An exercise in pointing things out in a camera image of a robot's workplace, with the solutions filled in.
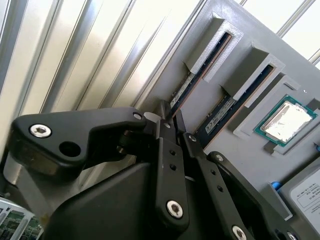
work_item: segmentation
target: screw head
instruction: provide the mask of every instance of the screw head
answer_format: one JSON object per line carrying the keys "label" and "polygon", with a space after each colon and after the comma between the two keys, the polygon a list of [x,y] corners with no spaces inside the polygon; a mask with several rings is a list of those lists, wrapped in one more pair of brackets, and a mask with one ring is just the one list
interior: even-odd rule
{"label": "screw head", "polygon": [[138,119],[138,120],[141,120],[142,119],[142,116],[139,114],[139,113],[134,113],[133,116]]}
{"label": "screw head", "polygon": [[34,124],[30,127],[30,133],[37,138],[47,138],[51,135],[51,129],[43,124]]}
{"label": "screw head", "polygon": [[291,239],[291,240],[297,240],[297,238],[295,237],[295,235],[293,235],[291,232],[287,232],[287,234],[288,234],[288,236],[289,236],[289,238]]}
{"label": "screw head", "polygon": [[232,227],[232,232],[235,235],[237,240],[247,240],[245,232],[238,226],[234,225]]}
{"label": "screw head", "polygon": [[219,155],[219,154],[216,154],[215,157],[220,161],[220,162],[223,162],[224,161],[224,158]]}
{"label": "screw head", "polygon": [[171,126],[170,126],[170,124],[169,123],[164,123],[164,125],[168,128],[168,129],[170,129],[171,128]]}
{"label": "screw head", "polygon": [[189,135],[189,138],[192,140],[192,142],[196,142],[197,141],[197,139],[192,135]]}
{"label": "screw head", "polygon": [[166,203],[166,209],[168,213],[176,219],[182,218],[184,214],[180,204],[173,200],[170,200]]}

